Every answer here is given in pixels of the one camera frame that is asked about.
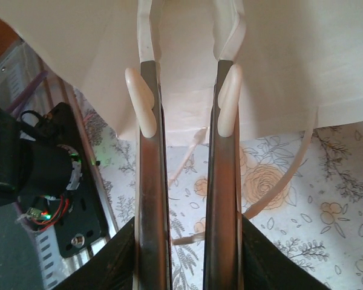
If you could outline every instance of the white cord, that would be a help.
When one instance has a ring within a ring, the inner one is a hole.
[[[284,176],[276,183],[276,185],[269,190],[259,201],[254,203],[251,207],[249,207],[244,213],[247,219],[254,218],[258,213],[260,213],[277,195],[281,193],[281,191],[285,188],[285,186],[290,182],[293,175],[297,172],[298,167],[301,165],[303,161],[304,155],[307,152],[308,146],[312,139],[313,129],[316,127],[317,120],[317,109],[314,112],[314,117],[309,122],[308,128],[305,131],[304,138],[302,139],[300,148],[290,165],[288,171],[284,174]],[[197,233],[189,237],[182,237],[179,239],[172,240],[173,245],[185,245],[187,243],[194,243],[204,240],[204,234]]]
[[[192,140],[192,144],[189,146],[187,153],[184,155],[183,161],[180,163],[175,173],[170,178],[168,178],[168,188],[170,188],[170,186],[175,182],[175,180],[181,174],[184,166],[186,165],[188,159],[191,157],[196,146],[204,142],[204,139],[206,139],[206,133],[207,133],[207,127],[203,127],[198,132],[195,133],[194,139]]]
[[[15,223],[16,224],[18,224],[18,223],[20,223],[21,222],[21,220],[22,219],[28,219],[29,218],[29,216],[28,216],[28,214],[26,214],[26,213],[22,213],[16,220],[15,220]]]

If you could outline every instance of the floral tablecloth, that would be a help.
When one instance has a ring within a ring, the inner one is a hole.
[[[136,148],[78,93],[77,99],[118,226],[134,215]],[[301,133],[241,143],[243,211],[288,169]],[[168,147],[168,173],[188,148]],[[169,189],[172,238],[204,230],[208,145],[198,146]],[[332,289],[363,290],[363,123],[314,131],[296,176],[253,224],[287,257]],[[174,289],[201,289],[203,242],[172,247]]]

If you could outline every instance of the metal tong arm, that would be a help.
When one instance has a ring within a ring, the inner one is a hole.
[[[138,288],[172,289],[164,114],[156,63],[142,62],[141,76],[154,96],[156,132],[146,138],[140,131],[139,137]]]
[[[232,135],[222,137],[218,133],[221,111],[218,95],[232,65],[228,60],[218,62],[211,112],[203,289],[241,286],[241,224],[237,216],[241,187],[238,111]]]

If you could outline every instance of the screw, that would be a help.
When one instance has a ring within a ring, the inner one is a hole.
[[[80,248],[85,243],[85,237],[81,234],[77,234],[75,237],[71,239],[71,244],[77,248]]]

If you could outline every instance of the printed rose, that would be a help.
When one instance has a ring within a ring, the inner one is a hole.
[[[204,232],[206,228],[206,218],[203,217],[194,225],[195,234]]]
[[[207,196],[207,178],[198,179],[194,184],[194,192],[205,198]]]
[[[276,183],[283,177],[283,173],[270,165],[259,165],[255,169],[246,172],[244,181],[244,198],[252,204],[259,201]],[[283,197],[287,196],[290,185],[274,198],[265,209],[271,210],[280,207],[283,204]]]
[[[241,176],[244,176],[247,170],[247,156],[243,152],[243,148],[241,146],[240,146],[240,166],[241,166]]]

